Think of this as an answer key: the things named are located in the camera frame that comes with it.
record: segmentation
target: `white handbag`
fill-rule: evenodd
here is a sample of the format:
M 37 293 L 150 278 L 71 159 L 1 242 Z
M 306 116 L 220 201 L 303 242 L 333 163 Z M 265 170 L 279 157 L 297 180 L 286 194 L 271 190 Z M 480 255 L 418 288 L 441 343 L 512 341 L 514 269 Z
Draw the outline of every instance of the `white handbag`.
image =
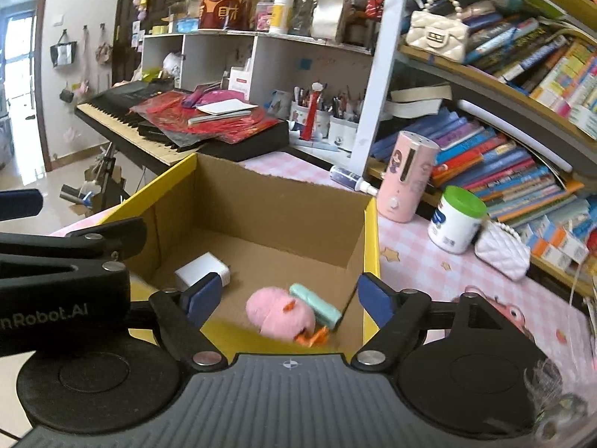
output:
M 434 1 L 437 0 L 427 0 L 422 12 L 413 12 L 411 15 L 407 44 L 462 64 L 469 37 L 469 28 L 460 19 L 462 8 L 457 0 L 449 0 L 456 10 L 456 18 L 450 19 L 429 13 Z
M 531 264 L 531 250 L 509 225 L 486 221 L 475 244 L 475 254 L 512 281 L 524 278 Z

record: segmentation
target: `cartoon character picture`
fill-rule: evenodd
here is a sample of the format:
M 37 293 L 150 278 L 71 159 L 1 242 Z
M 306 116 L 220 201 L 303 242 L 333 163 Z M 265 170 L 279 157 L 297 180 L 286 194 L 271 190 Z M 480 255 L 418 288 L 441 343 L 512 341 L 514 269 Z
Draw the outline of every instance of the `cartoon character picture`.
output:
M 498 297 L 495 296 L 494 298 L 488 298 L 485 293 L 483 293 L 479 288 L 475 286 L 467 286 L 465 288 L 465 293 L 477 293 L 477 295 L 484 298 L 493 308 L 499 311 L 504 317 L 506 317 L 510 322 L 514 324 L 514 326 L 520 330 L 529 340 L 535 342 L 535 337 L 533 337 L 532 333 L 529 329 L 525 326 L 526 320 L 520 308 L 513 304 L 503 304 L 499 301 Z M 452 300 L 453 302 L 458 302 L 458 298 Z
M 400 168 L 400 164 L 402 163 L 402 152 L 400 150 L 396 150 L 392 157 L 390 158 L 390 172 L 391 173 L 398 173 L 398 168 Z
M 249 25 L 251 8 L 250 0 L 201 0 L 199 26 L 245 29 Z

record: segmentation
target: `orange toy piece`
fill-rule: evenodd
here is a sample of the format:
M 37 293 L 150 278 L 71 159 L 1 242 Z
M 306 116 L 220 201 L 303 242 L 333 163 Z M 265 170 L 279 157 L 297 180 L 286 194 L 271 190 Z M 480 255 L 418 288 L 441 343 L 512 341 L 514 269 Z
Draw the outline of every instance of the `orange toy piece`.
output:
M 329 339 L 329 328 L 321 327 L 311 337 L 308 337 L 305 332 L 299 333 L 294 341 L 301 344 L 304 347 L 312 347 L 313 345 L 324 345 L 327 344 Z

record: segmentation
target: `pearl handle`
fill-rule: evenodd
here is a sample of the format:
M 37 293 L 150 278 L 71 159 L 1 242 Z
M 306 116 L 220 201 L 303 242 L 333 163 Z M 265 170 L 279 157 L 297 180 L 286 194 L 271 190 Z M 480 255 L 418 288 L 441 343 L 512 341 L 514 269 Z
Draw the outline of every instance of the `pearl handle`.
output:
M 429 13 L 429 9 L 431 8 L 431 5 L 436 2 L 438 0 L 427 0 L 427 3 L 425 3 L 425 5 L 423 5 L 425 8 L 423 8 L 424 12 Z M 460 3 L 458 2 L 458 0 L 448 0 L 450 3 L 452 3 L 452 5 L 454 6 L 454 11 L 456 11 L 456 20 L 461 22 L 462 21 L 462 7 L 460 6 Z

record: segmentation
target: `pink plush toy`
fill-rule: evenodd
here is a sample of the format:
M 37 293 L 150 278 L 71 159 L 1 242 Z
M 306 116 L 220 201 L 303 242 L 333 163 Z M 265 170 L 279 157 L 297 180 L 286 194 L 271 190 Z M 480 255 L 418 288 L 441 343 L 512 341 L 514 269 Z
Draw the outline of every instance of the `pink plush toy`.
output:
M 247 300 L 246 310 L 250 322 L 266 337 L 292 341 L 303 332 L 311 336 L 315 331 L 312 308 L 280 288 L 257 290 Z

